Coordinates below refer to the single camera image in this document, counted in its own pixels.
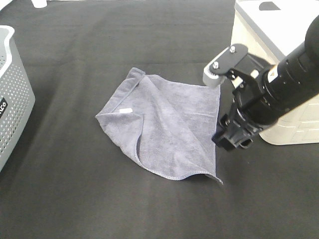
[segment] black table surface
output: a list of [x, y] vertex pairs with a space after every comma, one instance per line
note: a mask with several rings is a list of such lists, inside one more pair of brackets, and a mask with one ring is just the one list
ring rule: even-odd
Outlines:
[[[1, 239], [319, 238], [318, 144], [217, 149], [217, 175], [170, 181], [123, 155], [94, 115], [132, 67], [202, 85], [230, 44], [234, 0], [15, 0], [36, 102], [0, 173]], [[220, 114], [231, 103], [221, 87]]]

